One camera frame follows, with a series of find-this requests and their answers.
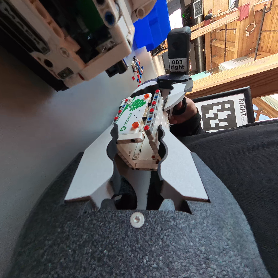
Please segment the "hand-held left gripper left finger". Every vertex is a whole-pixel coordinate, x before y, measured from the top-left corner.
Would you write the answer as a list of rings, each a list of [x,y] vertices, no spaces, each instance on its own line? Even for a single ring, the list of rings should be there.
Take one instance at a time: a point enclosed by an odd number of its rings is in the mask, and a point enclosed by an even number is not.
[[[121,177],[114,159],[117,140],[118,126],[110,126],[84,151],[65,202],[89,200],[99,209],[103,200],[119,193]]]

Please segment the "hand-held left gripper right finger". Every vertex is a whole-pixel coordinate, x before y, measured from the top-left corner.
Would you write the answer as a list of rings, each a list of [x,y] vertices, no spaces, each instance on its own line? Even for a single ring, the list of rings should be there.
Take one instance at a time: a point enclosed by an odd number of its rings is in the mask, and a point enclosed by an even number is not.
[[[172,200],[176,210],[182,210],[184,201],[208,202],[191,151],[164,126],[158,127],[158,141],[160,195]]]

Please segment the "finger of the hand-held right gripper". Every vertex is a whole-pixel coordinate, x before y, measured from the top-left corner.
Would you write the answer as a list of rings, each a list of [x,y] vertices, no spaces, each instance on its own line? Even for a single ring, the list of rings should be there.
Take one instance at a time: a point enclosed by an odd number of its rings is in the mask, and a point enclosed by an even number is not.
[[[172,84],[170,88],[162,89],[164,100],[163,111],[168,111],[182,101],[185,95],[185,84]]]
[[[131,98],[145,94],[154,94],[155,91],[159,89],[159,84],[157,81],[148,81],[141,84],[131,95]]]

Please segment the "white lego recycle container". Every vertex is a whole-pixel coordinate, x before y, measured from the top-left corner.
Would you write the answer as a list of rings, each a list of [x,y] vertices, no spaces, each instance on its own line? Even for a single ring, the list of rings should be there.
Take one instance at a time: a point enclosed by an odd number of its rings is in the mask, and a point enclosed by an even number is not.
[[[124,99],[113,123],[118,126],[119,157],[133,170],[157,171],[162,160],[158,154],[158,127],[170,130],[164,99],[159,89],[154,93]]]

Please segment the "person's right forearm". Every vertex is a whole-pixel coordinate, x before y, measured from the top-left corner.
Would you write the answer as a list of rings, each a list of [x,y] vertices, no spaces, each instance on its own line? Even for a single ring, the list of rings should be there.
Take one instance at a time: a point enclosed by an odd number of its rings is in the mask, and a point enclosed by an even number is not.
[[[183,123],[171,125],[171,133],[176,137],[188,137],[199,134],[206,134],[207,132],[201,126],[202,117],[197,110],[196,115]]]

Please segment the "white green lego truck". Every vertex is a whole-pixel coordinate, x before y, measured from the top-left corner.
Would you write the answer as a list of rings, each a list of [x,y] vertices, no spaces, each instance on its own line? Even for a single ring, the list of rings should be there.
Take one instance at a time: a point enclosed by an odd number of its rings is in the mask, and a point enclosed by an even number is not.
[[[157,1],[1,1],[1,44],[56,91],[124,73],[134,23]],[[44,70],[34,69],[40,66]]]

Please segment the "person's right hand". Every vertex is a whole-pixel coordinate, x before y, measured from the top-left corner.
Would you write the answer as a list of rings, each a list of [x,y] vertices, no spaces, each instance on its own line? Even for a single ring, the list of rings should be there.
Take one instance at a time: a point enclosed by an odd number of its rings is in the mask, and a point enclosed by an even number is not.
[[[176,105],[175,112],[177,113],[180,110],[183,113],[179,115],[172,114],[171,118],[169,119],[169,123],[171,125],[184,123],[190,120],[198,112],[195,103],[191,99],[187,98],[186,96],[184,96],[183,100]]]

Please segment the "blue plastic bin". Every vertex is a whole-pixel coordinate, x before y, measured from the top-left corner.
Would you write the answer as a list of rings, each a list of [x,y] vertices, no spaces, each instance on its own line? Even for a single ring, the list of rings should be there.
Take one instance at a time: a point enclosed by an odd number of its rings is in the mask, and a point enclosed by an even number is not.
[[[134,43],[147,51],[157,48],[170,32],[169,12],[166,0],[158,0],[151,12],[134,23]]]

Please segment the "black framed marker sign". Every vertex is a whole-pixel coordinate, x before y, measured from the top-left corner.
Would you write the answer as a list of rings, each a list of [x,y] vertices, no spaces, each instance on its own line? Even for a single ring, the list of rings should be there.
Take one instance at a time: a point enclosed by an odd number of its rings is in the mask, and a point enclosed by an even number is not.
[[[193,99],[206,132],[227,130],[254,123],[250,86]]]

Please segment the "white vent grille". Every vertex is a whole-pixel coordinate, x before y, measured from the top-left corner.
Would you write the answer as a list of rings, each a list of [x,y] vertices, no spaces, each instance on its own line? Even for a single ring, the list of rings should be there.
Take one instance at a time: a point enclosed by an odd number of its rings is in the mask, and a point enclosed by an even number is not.
[[[196,0],[196,1],[192,2],[192,4],[193,4],[194,19],[197,19],[198,17],[203,15],[203,1]]]

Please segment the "wooden beam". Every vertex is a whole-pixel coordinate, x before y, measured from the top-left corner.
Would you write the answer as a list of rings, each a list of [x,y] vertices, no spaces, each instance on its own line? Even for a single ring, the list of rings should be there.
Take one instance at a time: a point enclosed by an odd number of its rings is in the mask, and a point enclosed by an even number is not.
[[[186,97],[195,99],[220,92],[250,87],[252,98],[277,94],[278,54],[252,61],[193,82]]]
[[[203,26],[202,28],[195,30],[191,33],[191,40],[201,37],[207,33],[210,33],[212,31],[216,30],[217,28],[224,26],[228,23],[236,21],[239,19],[239,17],[240,17],[240,10],[237,10],[237,11],[225,16],[222,19],[216,20],[206,26]]]

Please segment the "person's black clothing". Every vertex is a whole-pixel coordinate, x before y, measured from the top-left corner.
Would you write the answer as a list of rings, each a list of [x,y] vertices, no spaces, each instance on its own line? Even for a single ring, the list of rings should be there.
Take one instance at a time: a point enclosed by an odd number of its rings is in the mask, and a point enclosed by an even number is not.
[[[278,121],[178,139],[196,153],[244,212],[271,277],[278,276]]]

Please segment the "white appliance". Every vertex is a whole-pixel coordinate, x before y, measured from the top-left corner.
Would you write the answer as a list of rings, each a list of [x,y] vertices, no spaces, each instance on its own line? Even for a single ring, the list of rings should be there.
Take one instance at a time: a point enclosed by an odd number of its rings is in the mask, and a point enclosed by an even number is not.
[[[236,59],[232,59],[219,64],[218,72],[230,70],[238,66],[245,65],[247,63],[253,62],[254,58],[249,56],[243,56]]]

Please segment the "thin black pipe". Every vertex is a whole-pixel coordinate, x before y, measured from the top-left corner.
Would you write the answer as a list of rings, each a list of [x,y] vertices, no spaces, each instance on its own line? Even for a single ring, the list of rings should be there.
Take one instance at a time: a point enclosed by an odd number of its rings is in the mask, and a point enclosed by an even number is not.
[[[258,54],[258,48],[259,48],[259,44],[260,44],[260,40],[261,40],[262,28],[263,28],[263,23],[264,23],[265,15],[266,15],[266,13],[271,11],[271,9],[272,9],[272,1],[270,1],[270,6],[269,6],[268,9],[267,9],[267,5],[268,5],[268,2],[266,2],[264,4],[263,9],[262,9],[262,19],[261,19],[261,23],[260,23],[259,35],[258,35],[258,39],[257,39],[255,53],[254,53],[254,61],[256,60],[257,54]]]

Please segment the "red bracket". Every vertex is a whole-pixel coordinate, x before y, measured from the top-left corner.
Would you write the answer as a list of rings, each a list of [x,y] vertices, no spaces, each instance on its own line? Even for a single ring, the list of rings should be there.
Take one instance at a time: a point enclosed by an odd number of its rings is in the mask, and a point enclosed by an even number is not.
[[[245,5],[238,6],[238,11],[239,11],[239,18],[237,21],[242,21],[249,16],[249,7],[250,7],[250,2],[246,3]]]

